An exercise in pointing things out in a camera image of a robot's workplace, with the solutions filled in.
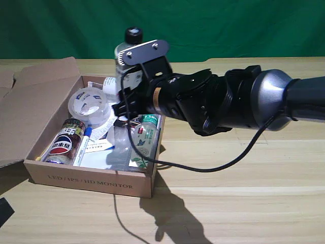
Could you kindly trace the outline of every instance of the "cardboard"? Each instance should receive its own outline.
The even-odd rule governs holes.
[[[14,72],[5,70],[0,72],[0,101],[8,94],[14,85]]]
[[[37,184],[150,198],[155,165],[144,174],[35,161],[69,118],[70,96],[88,81],[104,80],[81,76],[73,57],[24,68],[0,101],[0,167],[24,161]]]

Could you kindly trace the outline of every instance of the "wooden table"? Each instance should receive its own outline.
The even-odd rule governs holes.
[[[0,70],[44,60],[0,60]],[[172,64],[215,74],[260,64],[294,78],[325,75],[325,58],[220,58]],[[83,74],[114,75],[112,60],[78,60]],[[236,157],[255,131],[197,136],[167,119],[160,159],[214,167]],[[0,194],[15,209],[0,243],[325,243],[325,127],[292,122],[264,132],[237,165],[216,173],[159,171],[152,199],[34,185],[22,164],[0,169]]]

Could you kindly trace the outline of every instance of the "marker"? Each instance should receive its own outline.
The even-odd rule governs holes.
[[[89,138],[91,135],[91,131],[92,131],[91,127],[86,128],[85,134],[84,134],[81,144],[80,144],[80,147],[77,151],[75,160],[73,161],[73,166],[80,166],[81,160],[82,160],[83,155],[85,154],[85,151],[87,148],[87,144],[88,144],[88,141],[89,141]]]

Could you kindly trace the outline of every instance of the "small bottle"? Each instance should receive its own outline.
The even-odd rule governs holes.
[[[154,159],[157,147],[159,130],[157,129],[158,117],[155,114],[146,114],[142,116],[142,123],[135,127],[132,135],[136,148],[146,157]],[[129,167],[137,167],[139,171],[147,168],[148,161],[141,158],[133,149]]]
[[[130,27],[125,30],[125,36],[123,43],[119,44],[115,50],[115,65],[116,65],[116,94],[121,90],[121,76],[133,68],[133,66],[128,66],[126,64],[121,65],[118,63],[118,54],[120,51],[128,49],[130,47],[139,45],[142,43],[142,30],[137,27]],[[130,89],[136,88],[142,80],[142,71],[136,71],[125,76],[123,81],[124,88],[130,87]]]

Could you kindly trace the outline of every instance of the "bottle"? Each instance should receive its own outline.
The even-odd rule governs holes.
[[[155,114],[142,116],[142,123],[135,127],[132,135],[136,148],[146,157],[154,158],[157,147],[159,130],[157,129],[158,117]],[[137,167],[139,171],[147,168],[148,161],[141,158],[132,148],[129,167]]]
[[[142,43],[142,30],[137,27],[130,27],[125,30],[125,36],[123,43],[119,44],[115,50],[115,65],[116,65],[116,94],[118,95],[121,90],[121,76],[133,68],[133,66],[128,66],[126,64],[121,65],[118,63],[118,54],[120,51],[128,49],[130,47],[139,45]],[[124,88],[130,87],[130,89],[136,88],[142,80],[142,71],[136,71],[125,76],[123,81]]]
[[[64,121],[45,162],[72,165],[85,129],[84,122],[78,119],[70,118]]]

